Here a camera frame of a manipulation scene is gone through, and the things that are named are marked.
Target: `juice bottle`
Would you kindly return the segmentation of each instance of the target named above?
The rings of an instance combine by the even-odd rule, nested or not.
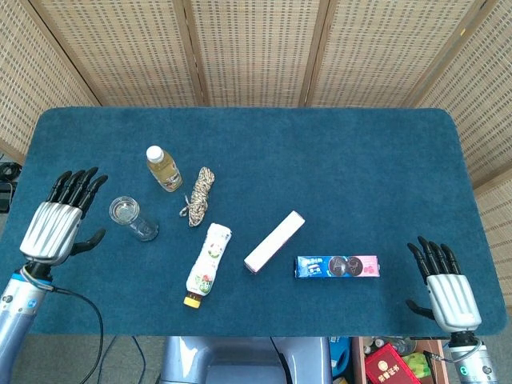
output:
[[[182,184],[182,176],[173,158],[159,146],[150,146],[146,151],[147,167],[154,178],[167,192],[174,192]]]

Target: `oreo package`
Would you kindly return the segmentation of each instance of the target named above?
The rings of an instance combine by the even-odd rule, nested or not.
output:
[[[296,278],[378,278],[377,256],[297,256]]]

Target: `robotic arm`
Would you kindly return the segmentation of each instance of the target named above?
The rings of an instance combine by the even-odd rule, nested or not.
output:
[[[432,310],[421,308],[407,300],[407,306],[416,314],[435,320],[445,332],[451,333],[449,348],[452,359],[426,352],[428,358],[452,362],[462,384],[498,384],[498,379],[487,348],[474,336],[482,323],[466,276],[461,273],[451,249],[441,244],[418,238],[423,252],[414,244],[407,244],[418,263],[423,281],[429,291]]]
[[[71,255],[92,250],[105,235],[105,230],[100,229],[90,240],[74,243],[96,192],[108,179],[103,175],[90,182],[97,171],[94,167],[62,174],[32,217],[20,246],[28,263],[13,273],[0,296],[0,383],[10,382],[14,361],[47,292],[71,294],[88,301],[102,323],[94,304],[79,294],[52,286],[50,275],[52,267]]]

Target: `woven wall panel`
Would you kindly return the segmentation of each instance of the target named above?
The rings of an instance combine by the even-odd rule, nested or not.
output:
[[[319,0],[192,5],[212,105],[298,106]]]
[[[400,106],[471,0],[340,0],[314,106]]]
[[[477,197],[506,304],[512,306],[512,180]]]
[[[195,104],[171,0],[34,3],[104,105]]]
[[[94,100],[19,2],[0,15],[0,150],[23,162],[41,112]]]
[[[448,110],[474,182],[512,162],[512,0],[476,29],[421,106]]]

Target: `rope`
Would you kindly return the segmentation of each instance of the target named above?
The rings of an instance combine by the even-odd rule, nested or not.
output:
[[[204,166],[199,171],[198,179],[190,196],[190,202],[185,195],[186,206],[180,210],[179,215],[184,218],[188,213],[189,226],[198,226],[205,217],[205,212],[208,209],[208,193],[214,180],[214,173]]]

